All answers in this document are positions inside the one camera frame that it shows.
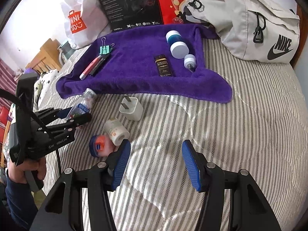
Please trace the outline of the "person left hand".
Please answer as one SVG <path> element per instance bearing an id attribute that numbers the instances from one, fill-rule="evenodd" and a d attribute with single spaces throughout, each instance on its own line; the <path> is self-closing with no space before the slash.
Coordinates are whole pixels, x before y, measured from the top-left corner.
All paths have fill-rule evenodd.
<path id="1" fill-rule="evenodd" d="M 44 180 L 46 176 L 46 158 L 42 157 L 37 161 L 25 160 L 22 164 L 16 166 L 13 162 L 8 164 L 8 177 L 10 180 L 19 183 L 26 184 L 27 180 L 24 175 L 25 171 L 37 171 L 38 179 Z"/>

